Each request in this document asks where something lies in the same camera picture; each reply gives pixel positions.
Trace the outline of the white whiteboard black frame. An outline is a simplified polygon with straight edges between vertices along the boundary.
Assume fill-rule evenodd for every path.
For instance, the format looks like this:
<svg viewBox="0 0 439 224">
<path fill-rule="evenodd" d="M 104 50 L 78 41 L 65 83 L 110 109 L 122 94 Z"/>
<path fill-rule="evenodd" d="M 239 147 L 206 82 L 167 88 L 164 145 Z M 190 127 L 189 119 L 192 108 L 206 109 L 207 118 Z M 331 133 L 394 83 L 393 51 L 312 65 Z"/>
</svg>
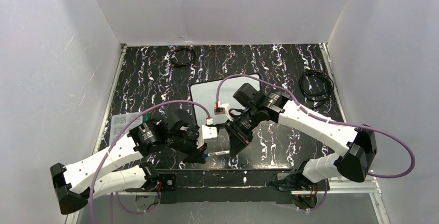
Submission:
<svg viewBox="0 0 439 224">
<path fill-rule="evenodd" d="M 258 79 L 261 78 L 259 74 L 251 74 L 250 79 L 248 77 L 237 77 L 226 80 L 220 89 L 219 99 L 220 103 L 228 103 L 231 108 L 243 109 L 244 107 L 238 103 L 234 98 L 233 94 L 241 87 L 244 83 L 249 83 L 256 90 L 260 90 L 261 83 Z M 208 109 L 211 117 L 213 118 L 214 124 L 222 124 L 227 121 L 227 116 L 224 114 L 215 115 L 214 108 L 216 102 L 216 90 L 219 86 L 221 80 L 214 80 L 202 83 L 195 83 L 190 86 L 189 93 L 193 102 L 197 102 Z"/>
</svg>

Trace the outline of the white blue whiteboard marker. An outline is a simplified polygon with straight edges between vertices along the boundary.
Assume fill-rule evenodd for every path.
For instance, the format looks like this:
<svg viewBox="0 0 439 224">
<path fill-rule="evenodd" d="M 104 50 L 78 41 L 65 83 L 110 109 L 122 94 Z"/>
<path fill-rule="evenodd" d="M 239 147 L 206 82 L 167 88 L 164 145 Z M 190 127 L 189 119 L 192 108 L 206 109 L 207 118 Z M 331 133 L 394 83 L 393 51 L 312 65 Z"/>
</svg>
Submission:
<svg viewBox="0 0 439 224">
<path fill-rule="evenodd" d="M 222 155 L 229 155 L 230 151 L 219 151 L 219 152 L 211 152 L 211 153 L 205 153 L 203 156 L 204 158 L 212 157 L 212 156 L 222 156 Z"/>
</svg>

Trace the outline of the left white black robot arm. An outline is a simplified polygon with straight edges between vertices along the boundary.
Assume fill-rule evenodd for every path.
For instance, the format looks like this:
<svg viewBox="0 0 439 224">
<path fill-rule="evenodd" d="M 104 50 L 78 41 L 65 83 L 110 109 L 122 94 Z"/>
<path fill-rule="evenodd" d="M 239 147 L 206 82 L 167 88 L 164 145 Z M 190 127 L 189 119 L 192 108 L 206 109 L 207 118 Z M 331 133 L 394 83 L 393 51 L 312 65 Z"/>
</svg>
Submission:
<svg viewBox="0 0 439 224">
<path fill-rule="evenodd" d="M 184 162 L 204 164 L 207 141 L 217 138 L 212 118 L 206 122 L 198 126 L 187 112 L 179 110 L 169 118 L 152 118 L 123 132 L 115 145 L 88 158 L 52 165 L 50 173 L 61 214 L 74 213 L 89 199 L 112 192 L 136 188 L 159 192 L 167 178 L 159 175 L 152 163 L 142 162 L 124 170 L 121 167 L 165 148 L 185 154 Z"/>
</svg>

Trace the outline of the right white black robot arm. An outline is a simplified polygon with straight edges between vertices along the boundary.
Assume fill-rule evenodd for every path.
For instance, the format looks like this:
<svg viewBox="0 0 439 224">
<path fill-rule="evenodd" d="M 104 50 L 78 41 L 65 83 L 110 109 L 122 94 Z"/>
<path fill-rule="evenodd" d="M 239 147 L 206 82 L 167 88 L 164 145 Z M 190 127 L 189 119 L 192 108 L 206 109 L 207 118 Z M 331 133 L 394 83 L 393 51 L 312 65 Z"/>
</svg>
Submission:
<svg viewBox="0 0 439 224">
<path fill-rule="evenodd" d="M 377 152 L 373 131 L 333 124 L 331 119 L 296 104 L 286 92 L 272 90 L 266 95 L 250 84 L 243 84 L 233 95 L 244 110 L 227 120 L 230 155 L 236 156 L 253 140 L 253 130 L 264 121 L 296 129 L 330 147 L 334 152 L 304 161 L 280 183 L 291 187 L 314 185 L 324 179 L 343 176 L 364 182 Z"/>
</svg>

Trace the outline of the clear plastic parts box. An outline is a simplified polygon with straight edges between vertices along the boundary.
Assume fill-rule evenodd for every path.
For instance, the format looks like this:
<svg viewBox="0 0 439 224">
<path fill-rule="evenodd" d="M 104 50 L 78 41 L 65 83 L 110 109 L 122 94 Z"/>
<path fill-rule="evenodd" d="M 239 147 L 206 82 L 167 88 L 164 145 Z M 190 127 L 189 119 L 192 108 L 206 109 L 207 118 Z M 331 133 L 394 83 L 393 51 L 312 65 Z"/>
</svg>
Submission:
<svg viewBox="0 0 439 224">
<path fill-rule="evenodd" d="M 128 132 L 130 129 L 133 129 L 136 126 L 139 126 L 143 121 L 142 116 L 136 118 L 139 114 L 140 114 L 139 112 L 134 112 L 134 113 L 113 115 L 111 117 L 111 122 L 110 122 L 110 135 L 117 136 L 120 133 L 120 131 L 124 128 L 124 126 L 126 126 L 126 124 L 129 123 L 133 119 L 135 119 L 135 120 L 125 130 L 125 132 Z"/>
</svg>

